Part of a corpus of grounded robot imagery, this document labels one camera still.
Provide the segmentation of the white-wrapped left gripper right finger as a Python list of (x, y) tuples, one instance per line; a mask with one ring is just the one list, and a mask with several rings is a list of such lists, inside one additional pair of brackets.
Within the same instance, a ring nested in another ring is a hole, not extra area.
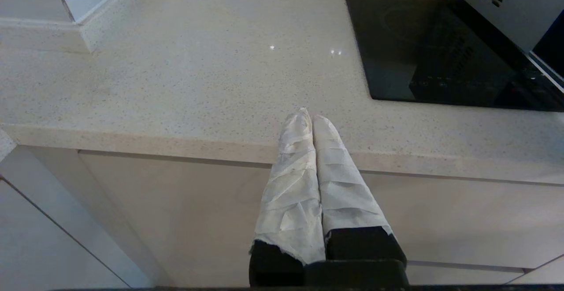
[(405, 253), (391, 225), (336, 127), (323, 116), (315, 116), (312, 123), (328, 258), (405, 264)]

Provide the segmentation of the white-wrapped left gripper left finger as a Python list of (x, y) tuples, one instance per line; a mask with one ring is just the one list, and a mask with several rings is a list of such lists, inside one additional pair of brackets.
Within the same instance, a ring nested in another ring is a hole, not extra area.
[(317, 172), (312, 119), (299, 108), (282, 126), (260, 201), (249, 252), (251, 287), (302, 286), (305, 268), (326, 260)]

